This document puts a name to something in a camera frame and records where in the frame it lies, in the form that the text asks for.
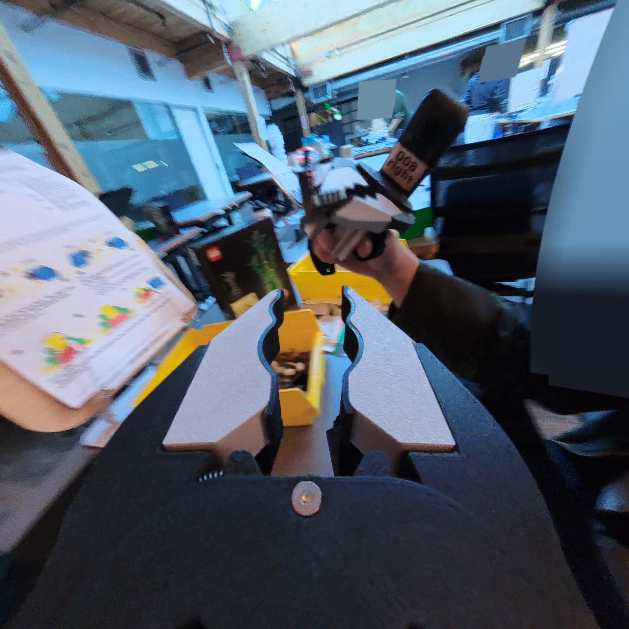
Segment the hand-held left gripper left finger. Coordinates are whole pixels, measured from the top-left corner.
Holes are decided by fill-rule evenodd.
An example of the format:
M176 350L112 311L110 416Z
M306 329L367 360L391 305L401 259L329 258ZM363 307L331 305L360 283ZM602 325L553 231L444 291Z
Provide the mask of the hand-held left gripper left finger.
M210 452L225 467L248 452L270 474L283 423L277 376L284 293L272 291L214 337L162 446L168 452Z

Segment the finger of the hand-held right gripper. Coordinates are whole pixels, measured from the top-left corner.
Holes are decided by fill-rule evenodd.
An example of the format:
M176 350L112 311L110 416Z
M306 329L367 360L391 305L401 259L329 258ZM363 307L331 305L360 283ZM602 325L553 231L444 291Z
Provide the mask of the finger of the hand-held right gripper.
M326 162L312 169L312 197L340 194L347 197L374 196L371 185L351 161L340 165Z
M309 238L323 230L376 235L389 229L405 232L414 224L412 210L401 209L384 196L313 196L304 209L302 229Z

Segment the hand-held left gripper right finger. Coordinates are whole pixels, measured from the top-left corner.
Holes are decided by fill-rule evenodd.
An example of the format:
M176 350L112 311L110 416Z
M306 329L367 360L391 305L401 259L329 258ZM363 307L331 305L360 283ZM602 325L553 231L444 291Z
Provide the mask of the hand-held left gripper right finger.
M455 453L452 430L412 339L351 287L342 289L340 410L327 432L335 476L351 476L368 452L391 470L411 453Z

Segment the person's right forearm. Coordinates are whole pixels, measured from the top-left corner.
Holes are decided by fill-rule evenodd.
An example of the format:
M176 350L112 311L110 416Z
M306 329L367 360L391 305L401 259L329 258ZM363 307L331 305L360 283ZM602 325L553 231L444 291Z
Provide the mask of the person's right forearm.
M454 375L489 396L540 401L548 382L530 370L532 305L418 268L389 319Z

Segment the person's right hand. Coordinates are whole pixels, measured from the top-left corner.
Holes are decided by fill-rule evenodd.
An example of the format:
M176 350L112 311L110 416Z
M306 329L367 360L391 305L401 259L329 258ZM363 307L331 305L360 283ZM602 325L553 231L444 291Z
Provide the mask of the person's right hand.
M374 279L391 296L394 305L402 306L419 268L420 260L399 241L399 233L389 230L383 253L371 260L358 260L350 254L337 261L332 255L338 240L330 230L321 231L309 241L311 253L321 262L339 265L341 268Z

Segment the yellow plastic parts bin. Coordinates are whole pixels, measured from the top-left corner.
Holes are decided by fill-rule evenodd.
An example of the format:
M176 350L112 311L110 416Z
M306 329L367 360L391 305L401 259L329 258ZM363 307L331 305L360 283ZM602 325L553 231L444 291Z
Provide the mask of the yellow plastic parts bin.
M334 275L322 276L316 270L308 250L291 264L287 273L297 290L299 300L304 303L317 301L341 305L344 286L351 287L369 302L378 301L388 305L392 301L389 293L373 278L350 272L342 267L337 267Z
M158 365L156 374L131 402L135 408L169 377L197 348L204 348L231 324L230 321L189 328ZM325 357L323 333L311 310L287 311L279 328L280 354L308 353L308 385L305 391L297 388L280 389L281 417L285 427L312 425L321 415L321 392L325 385Z

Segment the black office chair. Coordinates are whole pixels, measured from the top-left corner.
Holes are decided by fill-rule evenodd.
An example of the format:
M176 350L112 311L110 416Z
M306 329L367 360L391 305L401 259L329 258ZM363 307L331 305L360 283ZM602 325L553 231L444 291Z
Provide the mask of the black office chair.
M430 174L437 258L505 297L533 297L540 244L571 122L450 147Z

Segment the black box with plant print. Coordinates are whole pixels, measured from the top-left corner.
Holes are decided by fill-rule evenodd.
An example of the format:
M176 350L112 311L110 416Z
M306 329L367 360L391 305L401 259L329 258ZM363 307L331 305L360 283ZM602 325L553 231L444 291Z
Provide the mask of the black box with plant print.
M283 292L285 310L296 307L271 218L224 228L194 240L188 250L227 319L275 290Z

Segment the printed instruction booklet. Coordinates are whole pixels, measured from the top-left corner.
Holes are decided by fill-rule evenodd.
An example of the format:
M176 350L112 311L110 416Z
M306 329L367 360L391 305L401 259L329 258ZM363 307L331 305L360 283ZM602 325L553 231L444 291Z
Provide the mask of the printed instruction booklet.
M1 361L69 408L120 386L193 296L89 191L1 148Z

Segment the wooden support post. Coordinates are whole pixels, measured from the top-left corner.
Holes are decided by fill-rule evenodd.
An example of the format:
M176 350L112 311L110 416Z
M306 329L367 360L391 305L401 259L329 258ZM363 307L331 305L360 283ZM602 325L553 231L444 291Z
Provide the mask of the wooden support post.
M37 86L4 27L1 27L1 82L15 102L20 117L43 147L51 168L95 196L100 196L103 191L98 181Z

